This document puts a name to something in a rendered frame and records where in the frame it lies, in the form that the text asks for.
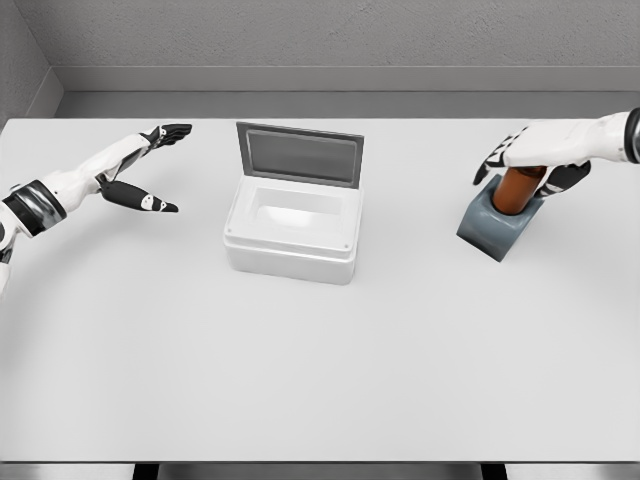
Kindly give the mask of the brown bottle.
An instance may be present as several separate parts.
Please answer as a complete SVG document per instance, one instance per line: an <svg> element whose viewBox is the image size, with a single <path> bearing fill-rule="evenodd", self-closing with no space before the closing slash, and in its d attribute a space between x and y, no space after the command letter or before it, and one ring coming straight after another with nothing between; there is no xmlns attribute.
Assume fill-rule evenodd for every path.
<svg viewBox="0 0 640 480"><path fill-rule="evenodd" d="M520 214L537 190L547 168L510 167L496 187L492 203L495 209L504 215Z"/></svg>

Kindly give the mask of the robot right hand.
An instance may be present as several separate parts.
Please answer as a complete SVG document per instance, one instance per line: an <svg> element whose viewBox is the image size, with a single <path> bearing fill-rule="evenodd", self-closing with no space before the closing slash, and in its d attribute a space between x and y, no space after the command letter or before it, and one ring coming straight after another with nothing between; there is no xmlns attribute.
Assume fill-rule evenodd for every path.
<svg viewBox="0 0 640 480"><path fill-rule="evenodd" d="M552 167L535 198L562 193L581 182L591 171L586 138L594 119L534 121L508 135L480 164L473 184L478 185L496 168Z"/></svg>

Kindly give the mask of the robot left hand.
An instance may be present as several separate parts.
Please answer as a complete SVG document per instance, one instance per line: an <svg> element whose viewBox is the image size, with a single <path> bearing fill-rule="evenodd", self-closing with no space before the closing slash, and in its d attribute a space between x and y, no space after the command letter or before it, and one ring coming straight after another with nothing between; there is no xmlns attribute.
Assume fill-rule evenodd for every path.
<svg viewBox="0 0 640 480"><path fill-rule="evenodd" d="M174 145L191 133L191 124L165 124L136 133L110 145L85 161L79 171L87 178L88 192L106 201L138 211L177 213L175 204L146 190L117 180L117 176L151 151Z"/></svg>

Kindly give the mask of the white box with open lid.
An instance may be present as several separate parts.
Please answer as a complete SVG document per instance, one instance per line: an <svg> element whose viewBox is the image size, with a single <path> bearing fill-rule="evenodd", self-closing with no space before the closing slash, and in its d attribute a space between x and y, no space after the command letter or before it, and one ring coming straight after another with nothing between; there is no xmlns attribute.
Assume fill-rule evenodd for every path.
<svg viewBox="0 0 640 480"><path fill-rule="evenodd" d="M224 227L232 268L347 285L363 208L361 135L239 122L243 175Z"/></svg>

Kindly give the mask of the grey-blue bottle holder block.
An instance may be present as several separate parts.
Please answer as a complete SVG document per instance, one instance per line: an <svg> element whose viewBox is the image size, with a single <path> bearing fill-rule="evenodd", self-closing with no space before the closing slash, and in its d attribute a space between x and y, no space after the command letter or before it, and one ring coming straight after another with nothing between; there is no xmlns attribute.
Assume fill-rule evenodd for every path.
<svg viewBox="0 0 640 480"><path fill-rule="evenodd" d="M517 215L495 209L492 198L502 179L496 174L470 202L456 235L497 262L501 262L544 204L532 198Z"/></svg>

